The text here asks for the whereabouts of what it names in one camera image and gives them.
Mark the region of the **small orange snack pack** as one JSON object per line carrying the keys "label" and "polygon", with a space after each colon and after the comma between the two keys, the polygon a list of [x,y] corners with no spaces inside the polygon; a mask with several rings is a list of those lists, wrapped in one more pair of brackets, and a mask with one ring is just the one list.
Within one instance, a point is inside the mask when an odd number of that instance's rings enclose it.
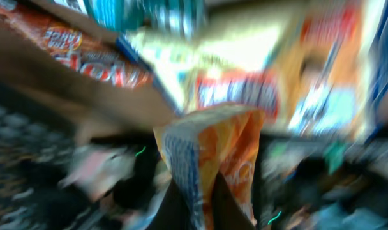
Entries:
{"label": "small orange snack pack", "polygon": [[181,191],[196,229],[213,229],[211,197],[221,173],[239,205],[253,220],[251,186],[265,112],[219,105],[154,128],[161,157]]}

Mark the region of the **large yellow snack bag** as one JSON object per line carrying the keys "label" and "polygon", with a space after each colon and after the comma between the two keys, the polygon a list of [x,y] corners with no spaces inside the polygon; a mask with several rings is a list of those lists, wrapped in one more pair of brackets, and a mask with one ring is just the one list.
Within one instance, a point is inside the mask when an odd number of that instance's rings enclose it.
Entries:
{"label": "large yellow snack bag", "polygon": [[178,116],[243,104],[265,114],[263,132],[364,141],[371,44],[385,1],[244,1],[215,7],[193,35],[159,9],[160,21],[119,37],[154,74]]}

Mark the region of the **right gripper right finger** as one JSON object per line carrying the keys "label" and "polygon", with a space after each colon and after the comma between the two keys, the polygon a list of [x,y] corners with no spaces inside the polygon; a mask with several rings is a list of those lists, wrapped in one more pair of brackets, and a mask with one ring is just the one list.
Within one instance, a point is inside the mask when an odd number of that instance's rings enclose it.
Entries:
{"label": "right gripper right finger", "polygon": [[255,226],[236,203],[220,172],[214,182],[212,207],[216,230],[255,230]]}

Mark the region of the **red chocolate bar wrapper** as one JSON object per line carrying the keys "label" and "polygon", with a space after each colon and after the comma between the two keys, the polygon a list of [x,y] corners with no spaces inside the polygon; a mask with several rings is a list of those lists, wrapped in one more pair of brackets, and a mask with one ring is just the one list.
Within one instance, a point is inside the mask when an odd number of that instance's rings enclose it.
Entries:
{"label": "red chocolate bar wrapper", "polygon": [[153,82],[149,71],[129,62],[119,51],[43,10],[0,0],[0,20],[82,75],[122,88]]}

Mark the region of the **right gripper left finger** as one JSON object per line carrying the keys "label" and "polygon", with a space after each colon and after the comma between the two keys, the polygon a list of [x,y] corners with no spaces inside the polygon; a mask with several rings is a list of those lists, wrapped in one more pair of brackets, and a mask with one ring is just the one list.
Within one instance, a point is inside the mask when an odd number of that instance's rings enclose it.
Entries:
{"label": "right gripper left finger", "polygon": [[157,214],[146,230],[192,230],[190,212],[174,180],[167,188]]}

